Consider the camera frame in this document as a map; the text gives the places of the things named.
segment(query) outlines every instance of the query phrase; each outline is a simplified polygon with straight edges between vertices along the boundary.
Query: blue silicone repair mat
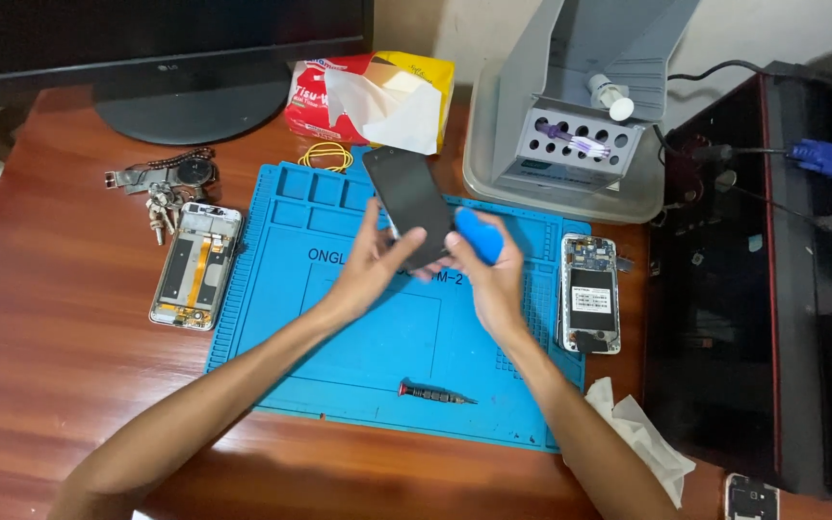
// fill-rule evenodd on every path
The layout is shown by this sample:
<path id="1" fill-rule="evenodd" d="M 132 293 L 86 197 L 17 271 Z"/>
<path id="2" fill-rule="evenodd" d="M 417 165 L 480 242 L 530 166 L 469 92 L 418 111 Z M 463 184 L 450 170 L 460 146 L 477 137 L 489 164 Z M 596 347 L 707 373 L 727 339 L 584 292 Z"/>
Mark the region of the blue silicone repair mat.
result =
<path id="1" fill-rule="evenodd" d="M 329 290 L 375 189 L 361 167 L 346 175 L 292 163 L 263 166 L 206 370 L 264 341 Z M 445 197 L 498 214 L 525 253 L 522 309 L 543 349 L 577 387 L 584 357 L 554 343 L 558 257 L 564 232 L 588 224 Z M 478 404 L 398 397 L 402 379 L 455 391 Z M 364 317 L 321 345 L 256 410 L 555 452 L 557 446 L 512 363 L 483 330 L 466 276 L 428 283 L 399 274 Z"/>

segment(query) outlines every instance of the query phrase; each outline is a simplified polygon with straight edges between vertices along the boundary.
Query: white tissue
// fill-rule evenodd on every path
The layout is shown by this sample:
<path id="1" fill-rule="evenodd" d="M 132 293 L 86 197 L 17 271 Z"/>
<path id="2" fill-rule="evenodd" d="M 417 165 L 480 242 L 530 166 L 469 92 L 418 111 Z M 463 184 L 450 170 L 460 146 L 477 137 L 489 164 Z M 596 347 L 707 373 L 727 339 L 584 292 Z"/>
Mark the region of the white tissue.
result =
<path id="1" fill-rule="evenodd" d="M 682 486 L 686 475 L 695 469 L 695 463 L 663 440 L 633 397 L 629 395 L 613 407 L 611 377 L 597 379 L 586 392 L 586 401 L 641 457 L 676 508 L 681 508 Z"/>
<path id="2" fill-rule="evenodd" d="M 365 75 L 324 72 L 329 124 L 342 112 L 373 143 L 430 156 L 436 152 L 442 92 L 393 65 L 372 63 Z"/>

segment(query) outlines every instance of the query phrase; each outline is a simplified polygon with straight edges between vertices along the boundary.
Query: battery label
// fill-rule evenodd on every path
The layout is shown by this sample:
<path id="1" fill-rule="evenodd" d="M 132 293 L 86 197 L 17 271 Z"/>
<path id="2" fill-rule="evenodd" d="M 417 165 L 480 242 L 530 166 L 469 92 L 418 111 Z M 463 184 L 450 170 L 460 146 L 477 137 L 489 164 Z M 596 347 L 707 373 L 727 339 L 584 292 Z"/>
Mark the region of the battery label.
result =
<path id="1" fill-rule="evenodd" d="M 612 291 L 595 287 L 572 287 L 572 309 L 584 313 L 612 313 Z"/>

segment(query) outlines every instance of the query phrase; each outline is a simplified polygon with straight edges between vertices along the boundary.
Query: wooden table surface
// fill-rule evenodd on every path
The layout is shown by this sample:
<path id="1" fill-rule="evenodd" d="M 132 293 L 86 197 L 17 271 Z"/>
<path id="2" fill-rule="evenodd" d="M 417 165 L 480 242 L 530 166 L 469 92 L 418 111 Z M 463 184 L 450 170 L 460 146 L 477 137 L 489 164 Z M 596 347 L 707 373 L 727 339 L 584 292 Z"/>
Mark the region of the wooden table surface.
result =
<path id="1" fill-rule="evenodd" d="M 434 176 L 465 196 L 467 107 L 454 105 Z M 242 210 L 261 164 L 314 140 L 283 118 L 216 146 L 212 195 Z M 147 319 L 167 248 L 144 196 L 103 172 L 171 156 L 111 131 L 86 88 L 44 92 L 0 181 L 0 520 L 42 518 L 59 482 L 140 411 L 202 373 L 211 334 Z M 619 275 L 623 348 L 589 356 L 586 383 L 611 376 L 641 395 L 646 231 L 595 225 L 636 269 Z M 690 518 L 721 516 L 724 472 L 686 479 Z M 783 494 L 783 518 L 832 518 L 832 503 Z M 147 502 L 152 518 L 598 518 L 557 455 L 254 412 Z"/>

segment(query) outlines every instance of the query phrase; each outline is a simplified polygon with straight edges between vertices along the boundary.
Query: watch face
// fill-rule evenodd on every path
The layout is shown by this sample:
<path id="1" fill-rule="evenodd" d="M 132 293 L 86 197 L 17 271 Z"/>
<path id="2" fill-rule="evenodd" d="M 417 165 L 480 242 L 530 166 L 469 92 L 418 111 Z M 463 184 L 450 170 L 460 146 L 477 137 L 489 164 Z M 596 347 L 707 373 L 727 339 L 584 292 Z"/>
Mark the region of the watch face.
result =
<path id="1" fill-rule="evenodd" d="M 217 166 L 207 159 L 195 157 L 179 165 L 179 182 L 186 186 L 201 186 L 214 177 Z"/>

